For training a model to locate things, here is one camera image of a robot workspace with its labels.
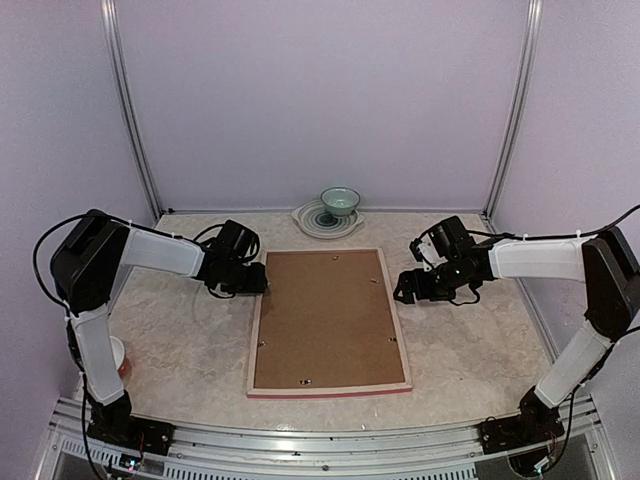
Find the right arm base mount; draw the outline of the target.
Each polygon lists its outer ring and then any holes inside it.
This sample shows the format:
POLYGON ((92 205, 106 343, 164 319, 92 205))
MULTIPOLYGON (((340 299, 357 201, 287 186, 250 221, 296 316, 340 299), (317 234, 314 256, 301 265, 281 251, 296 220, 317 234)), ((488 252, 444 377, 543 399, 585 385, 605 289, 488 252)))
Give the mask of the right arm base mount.
POLYGON ((520 400, 516 415, 487 418, 477 425, 484 454, 493 454, 561 437, 565 429, 557 406, 548 407, 532 387, 520 400))

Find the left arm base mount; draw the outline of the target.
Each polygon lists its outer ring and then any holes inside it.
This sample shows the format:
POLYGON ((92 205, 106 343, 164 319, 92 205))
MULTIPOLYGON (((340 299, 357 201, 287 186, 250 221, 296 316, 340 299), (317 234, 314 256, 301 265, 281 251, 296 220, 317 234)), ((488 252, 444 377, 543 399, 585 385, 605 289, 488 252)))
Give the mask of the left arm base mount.
POLYGON ((169 422, 134 416, 126 390, 108 405, 94 399, 87 388, 84 388, 83 398, 91 406, 87 429, 89 438, 141 453, 168 455, 175 426, 169 422))

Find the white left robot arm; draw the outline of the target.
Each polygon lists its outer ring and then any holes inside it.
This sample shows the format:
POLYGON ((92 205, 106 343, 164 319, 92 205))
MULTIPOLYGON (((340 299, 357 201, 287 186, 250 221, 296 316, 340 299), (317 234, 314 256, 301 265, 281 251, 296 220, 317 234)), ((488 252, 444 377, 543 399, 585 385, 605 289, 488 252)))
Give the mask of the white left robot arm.
POLYGON ((51 258, 50 272, 67 311, 87 395, 108 407, 99 424, 115 442, 127 445, 139 436, 140 424, 113 405, 125 403, 127 393, 115 366, 108 327, 120 270, 137 267, 187 277, 220 299, 261 295, 268 280, 265 265, 257 260, 260 239, 233 220, 209 228, 209 238, 194 239, 138 226, 100 210, 75 222, 51 258))

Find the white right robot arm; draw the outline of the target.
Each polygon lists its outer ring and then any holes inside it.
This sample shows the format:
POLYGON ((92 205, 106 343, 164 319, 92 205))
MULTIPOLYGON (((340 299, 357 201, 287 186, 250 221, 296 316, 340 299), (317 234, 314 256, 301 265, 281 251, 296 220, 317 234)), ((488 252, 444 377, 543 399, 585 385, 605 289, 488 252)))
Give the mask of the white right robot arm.
POLYGON ((579 283, 586 311, 550 370, 522 398, 511 433, 523 444, 535 442, 557 417, 559 405, 592 378, 615 346, 632 330, 639 312, 639 262, 616 224, 597 231, 547 236, 476 232, 457 216, 423 231, 409 246, 420 267, 402 272, 396 301, 456 305, 466 287, 474 297, 487 282, 540 279, 579 283))

